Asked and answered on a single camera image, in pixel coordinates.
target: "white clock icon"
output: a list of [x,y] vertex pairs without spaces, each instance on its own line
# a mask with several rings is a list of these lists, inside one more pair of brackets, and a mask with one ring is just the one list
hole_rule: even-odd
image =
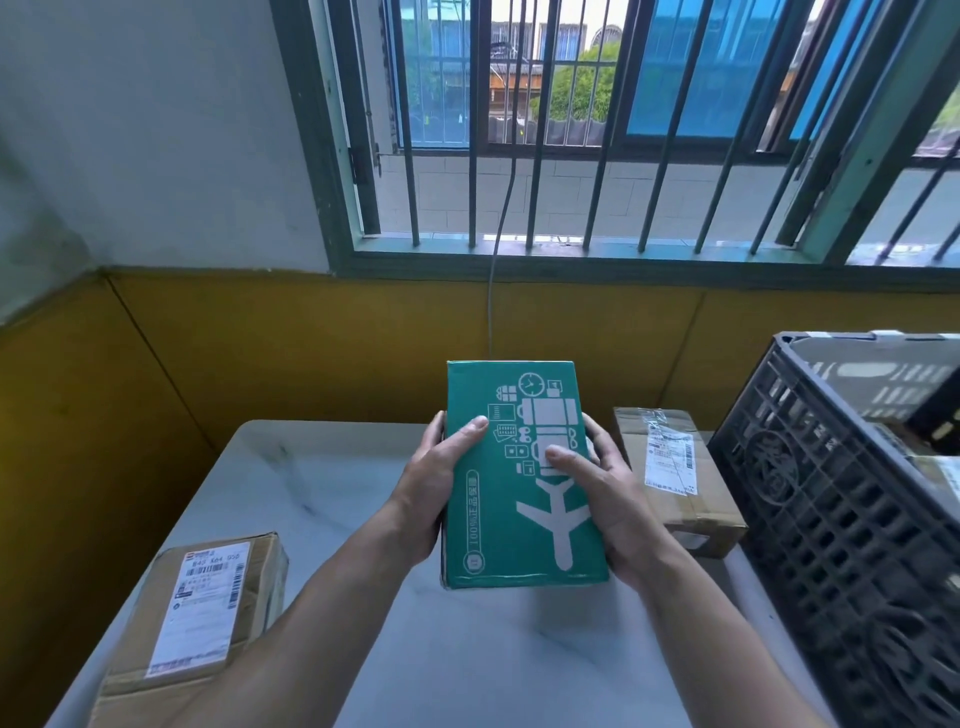
[[519,387],[520,394],[524,397],[539,397],[546,389],[543,377],[536,372],[527,372],[525,375],[520,375]]

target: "green box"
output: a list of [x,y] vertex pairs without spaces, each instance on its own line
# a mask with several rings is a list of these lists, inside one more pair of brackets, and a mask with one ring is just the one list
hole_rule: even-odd
[[592,584],[610,573],[587,496],[546,461],[586,456],[573,362],[447,362],[446,431],[477,415],[484,439],[454,471],[441,580],[449,589]]

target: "gray wire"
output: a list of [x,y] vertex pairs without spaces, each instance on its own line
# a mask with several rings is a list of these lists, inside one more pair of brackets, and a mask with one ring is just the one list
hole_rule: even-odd
[[527,0],[520,0],[519,39],[516,42],[516,76],[514,77],[514,119],[513,133],[510,143],[510,182],[507,184],[507,196],[503,200],[503,212],[500,213],[500,223],[496,226],[496,239],[493,241],[493,255],[490,258],[490,277],[487,279],[487,358],[493,359],[493,274],[496,271],[496,256],[500,252],[500,235],[503,234],[503,225],[507,221],[507,207],[510,206],[510,197],[514,193],[516,181],[516,111],[520,101],[520,69],[523,65],[523,31],[527,21]]

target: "hand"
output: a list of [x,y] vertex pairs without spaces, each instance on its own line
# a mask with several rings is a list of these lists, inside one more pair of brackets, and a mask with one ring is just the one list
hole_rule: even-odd
[[638,589],[636,567],[647,551],[650,539],[666,534],[666,529],[654,514],[610,433],[586,413],[584,424],[597,455],[593,458],[591,454],[593,462],[556,445],[546,449],[546,459],[584,489],[593,522],[607,546],[607,558],[613,573]]
[[446,413],[438,412],[388,500],[399,513],[415,563],[429,556],[437,543],[440,514],[453,491],[453,466],[483,439],[489,424],[481,415],[444,440],[445,423]]

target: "left hand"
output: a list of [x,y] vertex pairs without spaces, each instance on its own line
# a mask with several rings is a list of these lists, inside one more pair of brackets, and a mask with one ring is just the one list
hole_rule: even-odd
[[453,466],[483,439],[489,424],[481,415],[443,439],[445,423],[446,413],[438,412],[388,500],[399,513],[416,563],[429,556],[437,543],[440,514],[453,492]]

